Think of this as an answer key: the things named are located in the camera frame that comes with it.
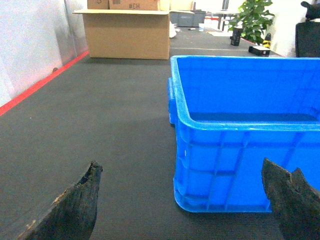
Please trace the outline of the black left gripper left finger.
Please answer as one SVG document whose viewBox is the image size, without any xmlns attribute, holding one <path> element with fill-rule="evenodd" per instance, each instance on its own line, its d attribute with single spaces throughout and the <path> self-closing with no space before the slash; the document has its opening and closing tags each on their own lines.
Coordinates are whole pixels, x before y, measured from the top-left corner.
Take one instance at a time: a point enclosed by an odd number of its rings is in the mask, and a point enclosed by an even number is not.
<svg viewBox="0 0 320 240">
<path fill-rule="evenodd" d="M 92 161 L 82 178 L 50 205 L 47 213 L 22 232 L 18 240 L 88 240 L 98 214 L 103 167 Z"/>
</svg>

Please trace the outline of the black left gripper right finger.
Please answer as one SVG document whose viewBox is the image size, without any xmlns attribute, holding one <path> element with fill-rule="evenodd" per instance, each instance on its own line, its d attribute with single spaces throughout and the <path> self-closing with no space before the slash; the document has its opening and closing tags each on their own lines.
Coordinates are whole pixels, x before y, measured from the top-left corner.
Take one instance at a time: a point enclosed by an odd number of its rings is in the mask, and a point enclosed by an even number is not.
<svg viewBox="0 0 320 240">
<path fill-rule="evenodd" d="M 261 170 L 264 192 L 285 240 L 320 238 L 320 191 L 302 170 L 290 172 L 264 158 Z"/>
</svg>

